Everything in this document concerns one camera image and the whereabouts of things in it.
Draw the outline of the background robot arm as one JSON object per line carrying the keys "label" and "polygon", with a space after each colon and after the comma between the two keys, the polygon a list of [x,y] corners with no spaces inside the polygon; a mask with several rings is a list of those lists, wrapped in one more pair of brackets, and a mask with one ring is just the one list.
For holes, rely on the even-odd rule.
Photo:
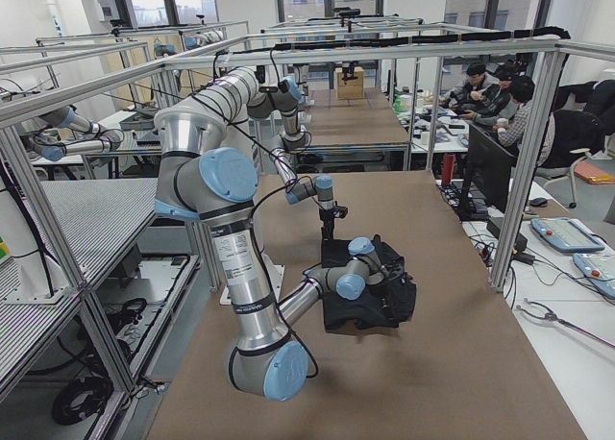
{"label": "background robot arm", "polygon": [[30,160],[59,161],[68,156],[112,152],[119,149],[124,138],[121,130],[81,116],[73,105],[41,113],[34,123],[34,128],[24,130],[19,126],[15,130]]}

